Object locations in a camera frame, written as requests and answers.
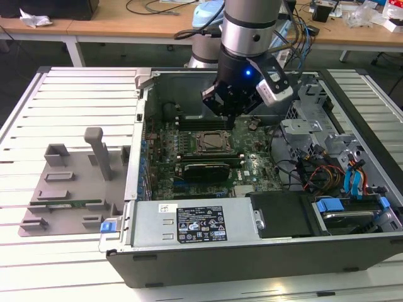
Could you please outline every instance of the power supply label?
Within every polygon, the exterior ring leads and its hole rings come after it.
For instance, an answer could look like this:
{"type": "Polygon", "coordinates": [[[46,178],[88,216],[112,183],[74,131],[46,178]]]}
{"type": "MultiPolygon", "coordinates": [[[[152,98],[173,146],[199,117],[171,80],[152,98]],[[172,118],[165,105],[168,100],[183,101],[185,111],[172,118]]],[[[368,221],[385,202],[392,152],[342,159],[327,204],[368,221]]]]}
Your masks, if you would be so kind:
{"type": "Polygon", "coordinates": [[[227,240],[222,206],[177,208],[178,241],[180,243],[217,242],[227,240]]]}

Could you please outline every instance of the circuit board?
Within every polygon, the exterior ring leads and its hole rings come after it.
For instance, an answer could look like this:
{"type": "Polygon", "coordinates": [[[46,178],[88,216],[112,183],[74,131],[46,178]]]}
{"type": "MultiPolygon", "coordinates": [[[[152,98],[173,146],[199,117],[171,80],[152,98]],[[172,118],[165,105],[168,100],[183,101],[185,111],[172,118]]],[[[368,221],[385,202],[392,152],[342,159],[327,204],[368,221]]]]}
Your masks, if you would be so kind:
{"type": "Polygon", "coordinates": [[[179,131],[174,123],[147,123],[151,152],[152,199],[200,199],[244,197],[250,191],[276,191],[282,183],[268,153],[264,127],[250,129],[251,119],[238,119],[231,131],[179,131]],[[239,167],[231,167],[225,180],[186,181],[178,165],[181,155],[241,156],[239,167]]]}

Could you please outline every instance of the table leg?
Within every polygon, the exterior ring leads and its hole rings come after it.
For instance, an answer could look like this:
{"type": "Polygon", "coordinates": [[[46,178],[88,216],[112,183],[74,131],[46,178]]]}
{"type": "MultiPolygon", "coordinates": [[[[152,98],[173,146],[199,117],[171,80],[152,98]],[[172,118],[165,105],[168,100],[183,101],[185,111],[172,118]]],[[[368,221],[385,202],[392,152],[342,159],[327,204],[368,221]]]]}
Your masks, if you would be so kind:
{"type": "Polygon", "coordinates": [[[73,66],[85,67],[86,63],[84,61],[84,57],[82,56],[80,44],[77,42],[77,38],[75,36],[67,36],[64,39],[64,43],[67,45],[73,66]]]}
{"type": "Polygon", "coordinates": [[[10,51],[10,48],[7,45],[7,42],[5,40],[0,40],[0,52],[2,53],[8,53],[10,51]]]}
{"type": "Polygon", "coordinates": [[[350,53],[351,52],[349,50],[343,50],[343,53],[341,54],[339,61],[342,62],[342,63],[345,63],[347,61],[348,56],[350,55],[350,53]]]}

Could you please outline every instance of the motherboard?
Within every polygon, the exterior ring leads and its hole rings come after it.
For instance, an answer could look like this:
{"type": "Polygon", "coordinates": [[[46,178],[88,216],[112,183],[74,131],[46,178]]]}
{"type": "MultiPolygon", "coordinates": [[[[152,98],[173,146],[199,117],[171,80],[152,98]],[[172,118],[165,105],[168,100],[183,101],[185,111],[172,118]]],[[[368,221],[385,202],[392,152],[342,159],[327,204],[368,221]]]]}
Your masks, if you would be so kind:
{"type": "Polygon", "coordinates": [[[234,198],[282,189],[268,153],[269,127],[239,118],[232,130],[202,128],[147,122],[153,200],[234,198]]]}

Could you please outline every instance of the floor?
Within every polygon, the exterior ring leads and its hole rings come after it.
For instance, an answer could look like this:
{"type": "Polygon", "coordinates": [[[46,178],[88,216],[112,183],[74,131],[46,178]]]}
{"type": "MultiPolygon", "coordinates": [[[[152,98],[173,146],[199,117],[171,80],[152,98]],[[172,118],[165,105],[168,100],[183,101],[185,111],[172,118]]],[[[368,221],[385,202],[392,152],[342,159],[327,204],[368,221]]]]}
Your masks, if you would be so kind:
{"type": "MultiPolygon", "coordinates": [[[[61,43],[27,41],[22,43],[22,48],[17,42],[9,43],[10,51],[0,53],[0,126],[39,66],[71,66],[70,57],[63,51],[61,43]]],[[[88,67],[182,67],[191,56],[191,48],[180,45],[172,52],[168,52],[165,45],[83,43],[81,47],[88,67]]],[[[339,51],[313,50],[305,68],[365,69],[385,92],[389,92],[403,74],[403,56],[399,54],[389,53],[381,57],[376,66],[370,64],[376,53],[353,52],[346,63],[339,61],[340,54],[339,51]]],[[[391,97],[403,106],[403,82],[391,97]]]]}

